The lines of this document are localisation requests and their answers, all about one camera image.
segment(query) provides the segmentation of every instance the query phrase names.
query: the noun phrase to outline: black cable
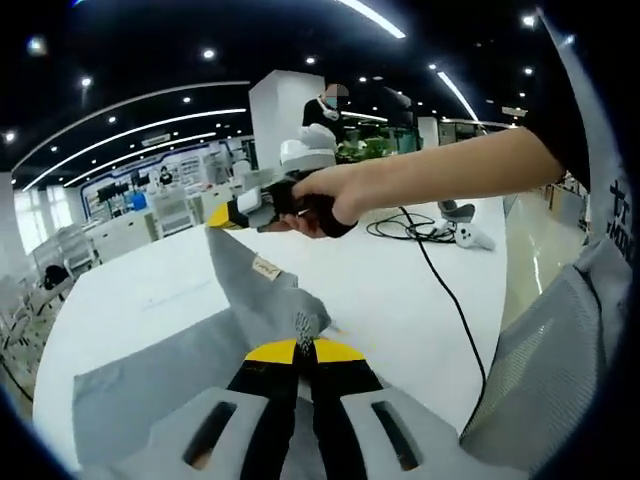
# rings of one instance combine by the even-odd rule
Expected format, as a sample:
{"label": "black cable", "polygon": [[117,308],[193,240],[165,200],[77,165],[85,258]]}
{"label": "black cable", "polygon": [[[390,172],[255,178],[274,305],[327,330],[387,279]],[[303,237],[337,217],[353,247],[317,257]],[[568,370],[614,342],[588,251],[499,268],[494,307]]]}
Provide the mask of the black cable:
{"label": "black cable", "polygon": [[[454,243],[455,242],[455,238],[454,238],[455,224],[451,225],[446,232],[440,235],[435,235],[433,233],[430,233],[430,234],[420,233],[418,232],[418,228],[420,228],[421,226],[433,225],[435,221],[432,218],[427,217],[425,215],[420,215],[418,213],[409,213],[404,207],[399,207],[399,208],[400,208],[400,211],[402,212],[401,214],[394,215],[385,220],[380,220],[378,222],[373,222],[369,224],[367,226],[367,232],[376,237],[393,238],[396,240],[412,240],[417,242],[418,246],[420,247],[420,251],[422,251],[422,255],[424,256],[424,259],[427,261],[427,264],[429,265],[429,268],[431,268],[431,271],[433,272],[433,275],[436,277],[436,280],[438,280],[438,283],[440,283],[440,286],[442,286],[442,288],[445,290],[445,292],[447,292],[449,297],[451,297],[451,300],[453,300],[453,303],[456,306],[456,310],[458,310],[458,314],[460,315],[460,320],[462,320],[462,326],[464,327],[464,331],[467,334],[467,338],[469,339],[469,343],[471,344],[471,349],[473,350],[473,355],[476,357],[476,361],[478,362],[478,368],[480,369],[480,374],[482,376],[482,387],[480,389],[480,395],[478,396],[478,401],[476,402],[476,406],[474,407],[473,412],[469,417],[469,421],[467,422],[464,429],[462,430],[464,434],[467,428],[469,428],[469,425],[471,424],[471,421],[475,417],[476,413],[478,412],[478,409],[480,408],[480,403],[484,398],[484,393],[487,388],[487,374],[485,372],[484,366],[482,365],[482,359],[480,358],[480,353],[478,353],[476,342],[473,340],[473,335],[471,335],[471,330],[469,330],[469,325],[467,323],[466,317],[464,316],[464,312],[462,311],[462,307],[460,306],[460,302],[458,301],[458,298],[454,295],[454,293],[451,291],[449,286],[445,283],[445,281],[442,280],[442,277],[440,276],[436,268],[433,266],[433,263],[431,262],[431,259],[427,254],[427,250],[424,248],[424,245],[423,245],[424,242]],[[412,215],[414,217],[421,218],[424,221],[420,223],[415,223],[411,218]],[[406,217],[406,219],[409,221],[409,225],[405,225],[399,220],[396,220],[398,217],[402,217],[402,216]],[[387,223],[401,225],[402,227],[404,227],[407,236],[400,237],[397,235],[389,235],[382,232],[380,230],[380,226]]]}
{"label": "black cable", "polygon": [[7,364],[4,361],[4,358],[2,356],[0,356],[0,363],[2,363],[2,366],[4,367],[4,370],[7,372],[7,375],[9,375],[9,378],[11,379],[11,381],[15,384],[16,387],[18,387],[18,390],[20,390],[20,392],[27,397],[27,400],[29,400],[31,403],[33,403],[33,397],[31,395],[29,395],[24,388],[22,388],[22,385],[20,385],[18,383],[18,381],[16,380],[16,378],[13,376],[13,374],[11,373],[11,370],[9,369],[9,367],[7,366]]}

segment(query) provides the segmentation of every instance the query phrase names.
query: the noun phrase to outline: window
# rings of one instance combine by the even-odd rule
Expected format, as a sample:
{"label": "window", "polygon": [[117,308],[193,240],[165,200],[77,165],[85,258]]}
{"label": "window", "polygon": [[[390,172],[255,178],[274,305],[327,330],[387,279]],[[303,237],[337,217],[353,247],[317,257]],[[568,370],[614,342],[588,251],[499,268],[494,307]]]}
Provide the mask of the window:
{"label": "window", "polygon": [[69,200],[62,187],[47,187],[47,199],[51,208],[51,219],[56,231],[73,223]]}
{"label": "window", "polygon": [[22,245],[28,255],[48,238],[38,191],[32,189],[26,193],[16,193],[15,208]]}

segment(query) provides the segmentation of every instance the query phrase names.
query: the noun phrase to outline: ceiling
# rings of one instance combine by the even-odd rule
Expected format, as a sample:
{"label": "ceiling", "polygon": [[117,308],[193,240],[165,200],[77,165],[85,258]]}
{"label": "ceiling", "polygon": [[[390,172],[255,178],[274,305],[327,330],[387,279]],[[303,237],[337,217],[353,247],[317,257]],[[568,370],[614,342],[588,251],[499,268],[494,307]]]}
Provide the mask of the ceiling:
{"label": "ceiling", "polygon": [[[406,38],[395,38],[336,0],[84,0],[73,8],[68,0],[50,0],[38,11],[16,4],[18,28],[0,34],[10,66],[0,78],[0,132],[15,134],[10,143],[0,141],[0,170],[14,170],[16,188],[24,188],[97,142],[203,112],[246,109],[127,134],[77,155],[36,185],[60,184],[60,178],[64,183],[143,149],[141,141],[153,134],[177,132],[174,139],[251,134],[248,91],[274,69],[342,83],[349,88],[350,110],[366,114],[376,114],[367,86],[381,76],[377,83],[420,102],[420,115],[435,110],[440,118],[470,118],[439,71],[454,81],[481,120],[511,123],[502,106],[535,108],[536,82],[550,44],[542,28],[522,23],[523,15],[534,12],[533,2],[362,3]],[[29,54],[34,35],[44,39],[46,55]],[[207,48],[214,58],[203,57]],[[306,62],[309,56],[313,65]],[[437,68],[430,70],[430,64]],[[533,75],[526,75],[525,67]],[[91,77],[90,87],[82,88],[83,76]],[[361,76],[366,84],[359,82]],[[235,84],[207,86],[216,82]],[[166,89],[175,90],[151,95]],[[184,103],[185,97],[191,101]],[[126,103],[109,108],[121,102]]]}

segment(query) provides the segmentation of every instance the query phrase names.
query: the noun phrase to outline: white floor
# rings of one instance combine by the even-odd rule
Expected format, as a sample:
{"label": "white floor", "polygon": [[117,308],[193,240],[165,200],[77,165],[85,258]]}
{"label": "white floor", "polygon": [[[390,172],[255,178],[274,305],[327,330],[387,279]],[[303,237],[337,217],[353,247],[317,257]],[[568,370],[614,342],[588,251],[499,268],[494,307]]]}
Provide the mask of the white floor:
{"label": "white floor", "polygon": [[[517,196],[507,217],[508,266],[503,329],[531,305],[563,265],[577,258],[584,238],[580,229],[557,222],[537,192]],[[30,418],[30,403],[3,374],[0,372],[0,383],[16,400],[20,412]]]}

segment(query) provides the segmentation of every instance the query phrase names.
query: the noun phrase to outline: hand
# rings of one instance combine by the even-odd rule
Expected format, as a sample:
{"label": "hand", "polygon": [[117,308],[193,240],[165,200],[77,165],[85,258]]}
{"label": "hand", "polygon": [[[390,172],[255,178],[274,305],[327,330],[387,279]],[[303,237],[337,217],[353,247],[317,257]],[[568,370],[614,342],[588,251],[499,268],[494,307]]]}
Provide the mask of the hand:
{"label": "hand", "polygon": [[[293,187],[296,199],[306,195],[327,195],[335,198],[333,216],[343,225],[354,225],[366,212],[360,187],[361,165],[337,165],[312,173]],[[326,237],[318,226],[318,218],[313,211],[304,215],[284,215],[279,222],[270,225],[266,231],[283,232],[297,230],[310,238]]]}

